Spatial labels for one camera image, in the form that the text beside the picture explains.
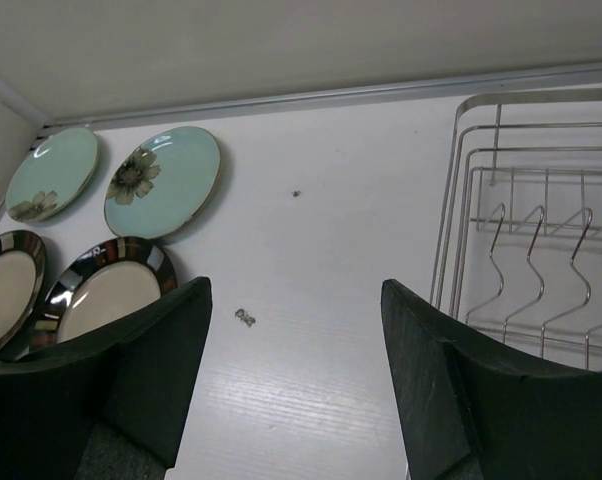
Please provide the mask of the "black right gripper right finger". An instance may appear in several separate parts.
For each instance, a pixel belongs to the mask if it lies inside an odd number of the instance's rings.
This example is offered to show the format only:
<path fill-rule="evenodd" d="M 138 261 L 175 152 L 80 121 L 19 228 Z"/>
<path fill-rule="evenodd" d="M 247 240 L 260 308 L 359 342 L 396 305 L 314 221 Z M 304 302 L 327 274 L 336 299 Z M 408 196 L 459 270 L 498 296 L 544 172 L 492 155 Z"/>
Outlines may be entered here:
<path fill-rule="evenodd" d="M 381 315 L 411 479 L 602 479 L 602 371 L 524 353 L 400 282 Z"/>

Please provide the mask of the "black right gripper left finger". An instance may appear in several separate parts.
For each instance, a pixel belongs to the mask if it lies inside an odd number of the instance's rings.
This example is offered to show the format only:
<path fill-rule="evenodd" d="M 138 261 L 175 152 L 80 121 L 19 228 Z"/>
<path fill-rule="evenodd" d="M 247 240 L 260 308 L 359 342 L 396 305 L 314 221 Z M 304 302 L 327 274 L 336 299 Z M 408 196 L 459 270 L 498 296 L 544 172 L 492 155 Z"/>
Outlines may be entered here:
<path fill-rule="evenodd" d="M 72 479 L 96 427 L 175 466 L 212 316 L 197 277 L 119 320 L 0 360 L 0 479 Z"/>

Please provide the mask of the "light blue flower plate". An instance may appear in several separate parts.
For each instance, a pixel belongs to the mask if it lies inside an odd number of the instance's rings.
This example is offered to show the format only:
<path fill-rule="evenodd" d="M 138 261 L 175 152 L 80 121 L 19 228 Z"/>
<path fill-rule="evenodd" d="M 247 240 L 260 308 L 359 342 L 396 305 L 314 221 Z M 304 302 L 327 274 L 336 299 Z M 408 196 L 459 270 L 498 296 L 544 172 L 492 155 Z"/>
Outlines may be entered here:
<path fill-rule="evenodd" d="M 188 223 L 213 194 L 222 170 L 217 139 L 193 126 L 137 146 L 111 177 L 104 219 L 116 236 L 159 239 Z"/>

